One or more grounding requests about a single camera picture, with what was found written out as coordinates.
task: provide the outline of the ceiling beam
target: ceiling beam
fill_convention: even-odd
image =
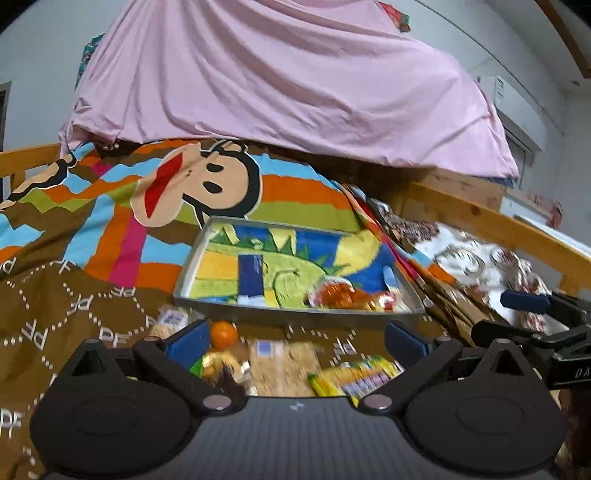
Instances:
[[[569,49],[570,55],[577,64],[583,78],[591,79],[591,66],[583,55],[579,44],[574,39],[573,34],[570,32],[566,23],[564,23],[564,20],[554,8],[554,5],[552,5],[550,0],[535,0],[535,2],[538,4],[544,15],[546,15],[548,20],[550,20],[550,23],[552,23],[552,26],[558,32],[560,38],[562,38],[566,48]]]

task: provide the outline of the tray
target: tray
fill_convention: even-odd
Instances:
[[[303,297],[307,286],[312,284],[315,278],[325,275],[342,275],[349,280],[361,280],[361,287],[368,291],[372,290],[367,288],[368,285],[373,286],[374,290],[385,290],[385,285],[377,288],[376,272],[378,269],[381,272],[382,267],[388,264],[384,262],[388,256],[382,251],[382,248],[387,247],[377,247],[379,251],[374,260],[370,260],[371,254],[365,255],[368,258],[363,260],[363,252],[366,251],[363,246],[372,245],[375,240],[364,235],[296,227],[284,223],[212,217],[199,233],[187,258],[174,289],[174,302],[177,305],[193,307],[210,319],[225,319],[236,323],[380,330],[393,319],[408,324],[415,323],[418,317],[424,316],[423,304],[396,268],[393,270],[397,276],[402,301],[411,310],[409,313],[318,310],[304,306]],[[322,245],[324,238],[327,244],[332,242],[335,252],[329,252],[330,245]],[[318,253],[324,251],[324,255],[318,256]],[[239,255],[263,257],[266,268],[263,299],[259,298],[256,304],[228,303],[233,301],[233,296],[236,297],[236,262],[241,261],[238,259]],[[339,264],[337,260],[342,260],[343,257],[355,265]],[[358,267],[364,266],[364,261],[369,264],[359,270]],[[217,277],[211,280],[208,273]],[[214,287],[208,283],[210,281],[215,283]],[[256,290],[256,279],[249,283],[252,283],[252,288]],[[208,296],[209,289],[216,290],[216,295]],[[220,295],[219,292],[224,289],[234,295]],[[275,307],[262,304],[269,301],[276,301],[277,304],[281,302],[284,305]]]

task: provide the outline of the triangular hole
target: triangular hole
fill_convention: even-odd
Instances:
[[[98,374],[104,371],[105,367],[100,363],[98,354],[95,351],[90,350],[85,352],[84,356],[80,359],[72,376],[80,377],[81,375]]]
[[[515,357],[508,350],[503,350],[496,359],[496,368],[494,371],[503,375],[523,376],[523,370],[515,360]]]

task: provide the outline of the air conditioner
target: air conditioner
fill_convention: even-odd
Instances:
[[[527,100],[501,77],[481,76],[478,83],[495,105],[505,129],[532,152],[545,150],[546,127]]]

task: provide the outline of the metal screw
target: metal screw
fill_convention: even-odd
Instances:
[[[232,400],[225,395],[209,395],[203,399],[203,405],[209,410],[225,410],[232,405]]]
[[[392,399],[386,395],[376,393],[365,397],[363,403],[367,408],[371,408],[372,410],[385,410],[392,405]]]

